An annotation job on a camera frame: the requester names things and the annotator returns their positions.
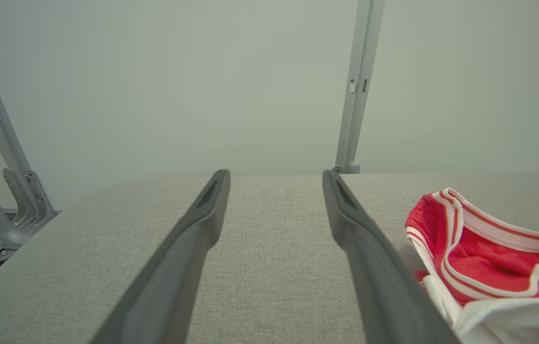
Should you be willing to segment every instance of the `red garment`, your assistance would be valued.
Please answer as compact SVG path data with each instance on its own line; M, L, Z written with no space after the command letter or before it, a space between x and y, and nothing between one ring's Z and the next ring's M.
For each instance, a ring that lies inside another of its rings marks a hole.
M453 189L425 194L405 226L461 305L539 298L538 232L484 213Z

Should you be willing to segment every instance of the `red fabric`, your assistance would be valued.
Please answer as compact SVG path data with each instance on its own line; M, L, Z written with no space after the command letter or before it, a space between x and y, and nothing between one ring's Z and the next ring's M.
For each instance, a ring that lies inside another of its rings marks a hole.
M514 292L539 298L539 233L496 220L451 189L425 194L405 226L417 230L408 229L407 236L424 244L437 274L462 305L514 297Z

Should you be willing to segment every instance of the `gray fabric surface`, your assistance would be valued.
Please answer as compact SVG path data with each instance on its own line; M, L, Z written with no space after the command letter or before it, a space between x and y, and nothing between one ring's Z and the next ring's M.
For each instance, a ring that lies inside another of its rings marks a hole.
M411 268L404 222L422 194L454 187L539 231L539 173L344 178ZM203 178L117 185L53 220L0 268L0 343L86 343ZM202 272L189 343L360 343L348 262L326 220L321 176L234 177Z

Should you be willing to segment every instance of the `gray tabletop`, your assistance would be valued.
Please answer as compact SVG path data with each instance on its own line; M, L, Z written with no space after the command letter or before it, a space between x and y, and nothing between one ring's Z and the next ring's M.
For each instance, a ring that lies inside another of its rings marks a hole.
M363 174L344 179L410 268L404 222L423 194L453 187L501 220L539 231L539 173ZM79 201L0 268L0 343L86 343L206 179L117 185ZM361 343L321 175L234 177L189 343Z

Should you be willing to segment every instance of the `red and white clothing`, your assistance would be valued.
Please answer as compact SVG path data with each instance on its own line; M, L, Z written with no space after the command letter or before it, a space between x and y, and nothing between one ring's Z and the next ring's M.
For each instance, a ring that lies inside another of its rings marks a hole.
M539 343L538 232L454 189L425 194L405 226L427 269L417 276L462 342Z

